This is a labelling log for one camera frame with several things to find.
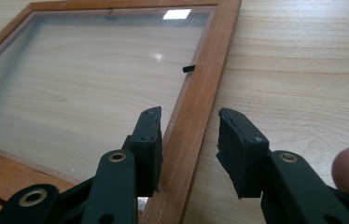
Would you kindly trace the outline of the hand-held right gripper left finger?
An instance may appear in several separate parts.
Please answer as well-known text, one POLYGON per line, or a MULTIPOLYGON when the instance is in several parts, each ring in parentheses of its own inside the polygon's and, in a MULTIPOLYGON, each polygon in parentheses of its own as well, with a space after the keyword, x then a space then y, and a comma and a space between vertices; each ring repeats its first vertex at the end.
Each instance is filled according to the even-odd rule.
POLYGON ((159 190, 163 161, 160 106, 140 114, 133 133, 127 136, 122 148, 131 151, 135 157, 136 195, 152 197, 159 190))

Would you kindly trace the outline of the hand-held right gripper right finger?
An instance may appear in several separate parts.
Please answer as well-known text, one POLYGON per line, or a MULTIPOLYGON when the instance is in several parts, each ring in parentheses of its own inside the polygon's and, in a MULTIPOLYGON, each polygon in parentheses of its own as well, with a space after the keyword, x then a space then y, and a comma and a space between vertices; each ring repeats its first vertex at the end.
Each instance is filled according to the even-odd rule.
POLYGON ((259 198, 260 167, 269 157, 269 140, 241 112, 221 108, 219 117, 216 157, 230 176, 239 199, 259 198))

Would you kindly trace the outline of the wooden picture frame with glass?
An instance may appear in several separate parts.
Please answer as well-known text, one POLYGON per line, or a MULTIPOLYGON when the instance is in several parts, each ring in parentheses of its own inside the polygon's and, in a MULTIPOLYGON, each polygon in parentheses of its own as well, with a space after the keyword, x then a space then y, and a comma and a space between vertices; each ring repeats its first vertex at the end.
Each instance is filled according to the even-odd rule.
POLYGON ((34 11, 213 6, 196 68, 185 81, 164 137, 161 192, 150 199, 140 224, 181 224, 192 191, 204 133, 228 58, 242 0, 69 0, 27 5, 0 31, 0 45, 34 11))

